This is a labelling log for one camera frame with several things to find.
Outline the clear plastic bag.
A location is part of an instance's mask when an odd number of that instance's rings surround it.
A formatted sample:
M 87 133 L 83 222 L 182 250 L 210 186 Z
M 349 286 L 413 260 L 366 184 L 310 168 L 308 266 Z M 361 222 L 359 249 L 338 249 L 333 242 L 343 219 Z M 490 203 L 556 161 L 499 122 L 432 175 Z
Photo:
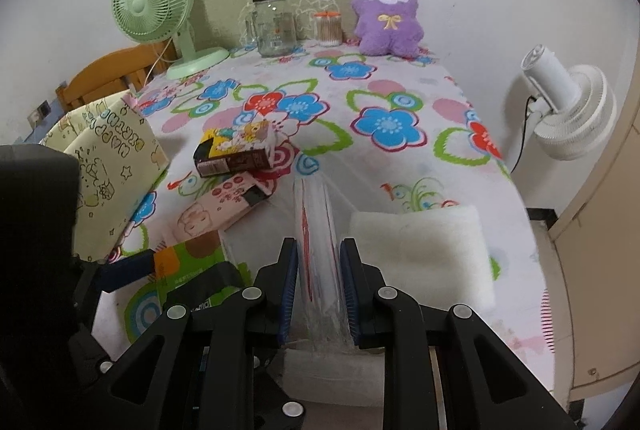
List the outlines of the clear plastic bag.
M 332 208 L 319 174 L 299 176 L 294 186 L 298 291 L 311 347 L 317 352 L 352 348 Z

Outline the green orange box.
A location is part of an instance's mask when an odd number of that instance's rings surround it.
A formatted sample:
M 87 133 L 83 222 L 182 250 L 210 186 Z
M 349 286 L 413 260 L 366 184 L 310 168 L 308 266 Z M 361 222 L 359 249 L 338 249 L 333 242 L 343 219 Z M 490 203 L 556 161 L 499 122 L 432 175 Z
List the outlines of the green orange box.
M 253 285 L 248 265 L 235 264 L 226 256 L 216 231 L 155 252 L 154 268 L 163 312 L 176 304 L 208 309 Z

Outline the white foam sponge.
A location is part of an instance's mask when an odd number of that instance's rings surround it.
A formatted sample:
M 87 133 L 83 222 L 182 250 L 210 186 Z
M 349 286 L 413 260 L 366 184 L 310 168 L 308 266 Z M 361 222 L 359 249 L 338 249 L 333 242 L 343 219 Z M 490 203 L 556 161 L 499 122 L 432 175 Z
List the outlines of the white foam sponge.
M 494 309 L 490 257 L 472 205 L 404 214 L 356 212 L 349 234 L 361 261 L 418 303 L 435 309 L 463 303 L 480 314 Z

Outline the yellow patterned fabric box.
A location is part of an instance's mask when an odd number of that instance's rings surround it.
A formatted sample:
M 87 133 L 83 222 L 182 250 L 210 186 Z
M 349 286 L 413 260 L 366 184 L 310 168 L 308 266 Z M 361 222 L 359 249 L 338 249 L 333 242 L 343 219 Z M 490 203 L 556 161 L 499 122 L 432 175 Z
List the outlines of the yellow patterned fabric box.
M 41 145 L 77 159 L 73 254 L 105 260 L 169 159 L 128 90 L 67 112 Z

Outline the pink carton box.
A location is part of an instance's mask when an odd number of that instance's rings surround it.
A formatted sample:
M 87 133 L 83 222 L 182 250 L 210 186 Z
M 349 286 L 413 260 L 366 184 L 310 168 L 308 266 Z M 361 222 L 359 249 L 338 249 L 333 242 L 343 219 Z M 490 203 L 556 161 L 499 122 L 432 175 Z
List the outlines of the pink carton box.
M 209 231 L 224 231 L 270 196 L 271 191 L 250 173 L 234 174 L 183 210 L 170 233 L 182 242 Z

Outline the yellow red snack box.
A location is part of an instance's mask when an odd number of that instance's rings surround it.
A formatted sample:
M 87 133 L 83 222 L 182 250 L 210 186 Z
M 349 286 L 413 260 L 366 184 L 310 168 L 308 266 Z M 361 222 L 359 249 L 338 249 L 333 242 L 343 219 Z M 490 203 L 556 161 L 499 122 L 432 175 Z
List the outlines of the yellow red snack box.
M 276 134 L 269 121 L 208 129 L 193 155 L 201 177 L 269 170 L 274 163 Z

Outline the wooden chair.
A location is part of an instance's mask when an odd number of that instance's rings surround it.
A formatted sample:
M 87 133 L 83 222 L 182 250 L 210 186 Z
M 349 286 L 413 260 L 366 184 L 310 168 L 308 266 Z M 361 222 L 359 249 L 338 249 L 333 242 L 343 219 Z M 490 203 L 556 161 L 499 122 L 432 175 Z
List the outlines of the wooden chair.
M 56 97 L 62 110 L 70 112 L 122 90 L 141 90 L 176 59 L 171 40 L 119 49 L 88 64 L 70 83 L 58 86 Z

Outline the floral tablecloth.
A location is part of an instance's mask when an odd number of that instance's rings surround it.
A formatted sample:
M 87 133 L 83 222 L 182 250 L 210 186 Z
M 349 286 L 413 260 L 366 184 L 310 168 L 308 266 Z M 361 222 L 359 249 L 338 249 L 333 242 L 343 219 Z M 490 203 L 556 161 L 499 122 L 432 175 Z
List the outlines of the floral tablecloth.
M 224 181 L 203 179 L 194 167 L 194 150 L 208 129 L 267 120 L 276 160 L 258 179 L 271 197 L 224 233 L 230 259 L 255 275 L 285 237 L 296 235 L 299 176 L 322 176 L 339 239 L 352 237 L 356 212 L 472 205 L 496 295 L 494 309 L 480 315 L 553 387 L 549 297 L 532 225 L 488 130 L 432 55 L 367 57 L 352 46 L 309 43 L 266 59 L 241 49 L 191 78 L 154 78 L 137 105 L 170 163 L 116 243 L 113 260 L 163 246 L 179 214 Z

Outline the green desk fan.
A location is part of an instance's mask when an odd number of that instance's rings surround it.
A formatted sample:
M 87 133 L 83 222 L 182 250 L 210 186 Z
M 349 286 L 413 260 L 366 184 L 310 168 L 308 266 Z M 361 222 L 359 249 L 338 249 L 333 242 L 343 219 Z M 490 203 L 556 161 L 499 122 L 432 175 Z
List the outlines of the green desk fan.
M 189 21 L 194 0 L 111 0 L 112 14 L 123 34 L 139 44 L 175 43 L 180 57 L 167 69 L 169 80 L 187 78 L 229 57 L 223 47 L 198 50 Z

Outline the white standing fan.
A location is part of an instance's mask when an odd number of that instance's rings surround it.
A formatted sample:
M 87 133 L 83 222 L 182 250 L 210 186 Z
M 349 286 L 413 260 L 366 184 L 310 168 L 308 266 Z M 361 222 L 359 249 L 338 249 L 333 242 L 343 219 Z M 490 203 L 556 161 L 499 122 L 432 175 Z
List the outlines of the white standing fan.
M 602 70 L 590 64 L 565 68 L 552 50 L 536 45 L 521 70 L 533 86 L 524 138 L 535 138 L 544 153 L 572 161 L 601 146 L 614 129 L 617 104 Z

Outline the glass jar mug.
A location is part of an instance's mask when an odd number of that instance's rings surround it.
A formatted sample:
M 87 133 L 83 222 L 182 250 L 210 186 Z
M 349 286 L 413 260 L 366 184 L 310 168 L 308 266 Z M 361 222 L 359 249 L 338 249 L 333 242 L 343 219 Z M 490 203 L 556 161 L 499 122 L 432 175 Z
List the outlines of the glass jar mug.
M 247 34 L 262 57 L 290 55 L 297 46 L 295 19 L 288 0 L 253 0 L 246 25 Z

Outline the toothpick jar orange lid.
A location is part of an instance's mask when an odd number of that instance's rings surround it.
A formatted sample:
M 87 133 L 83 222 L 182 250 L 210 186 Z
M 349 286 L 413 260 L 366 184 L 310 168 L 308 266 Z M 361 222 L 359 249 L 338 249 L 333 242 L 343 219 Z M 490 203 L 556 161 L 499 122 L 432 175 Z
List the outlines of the toothpick jar orange lid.
M 342 15 L 339 12 L 316 12 L 312 22 L 314 37 L 321 46 L 333 47 L 343 43 Z

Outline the purple plush bunny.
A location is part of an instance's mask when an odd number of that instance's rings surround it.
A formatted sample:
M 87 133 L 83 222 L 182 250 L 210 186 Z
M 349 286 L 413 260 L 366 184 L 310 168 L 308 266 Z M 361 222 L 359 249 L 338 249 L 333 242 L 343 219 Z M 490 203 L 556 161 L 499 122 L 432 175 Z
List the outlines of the purple plush bunny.
M 424 31 L 416 16 L 418 8 L 418 0 L 352 0 L 361 54 L 419 56 Z

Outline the wall power outlet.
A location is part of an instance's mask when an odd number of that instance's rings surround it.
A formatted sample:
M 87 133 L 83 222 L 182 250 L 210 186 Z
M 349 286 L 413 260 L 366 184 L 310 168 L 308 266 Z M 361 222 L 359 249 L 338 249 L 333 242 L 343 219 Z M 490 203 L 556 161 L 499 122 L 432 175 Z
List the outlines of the wall power outlet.
M 27 121 L 32 129 L 35 129 L 37 125 L 39 125 L 47 116 L 50 115 L 51 106 L 45 100 L 38 107 L 36 107 L 32 112 L 29 113 L 27 117 Z

